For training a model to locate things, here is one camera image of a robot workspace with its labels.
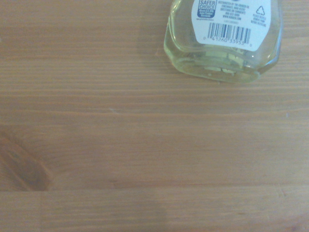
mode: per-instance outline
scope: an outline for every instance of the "wooden table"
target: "wooden table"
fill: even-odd
[[[1,232],[309,231],[309,2],[243,85],[173,68],[170,4],[0,3]]]

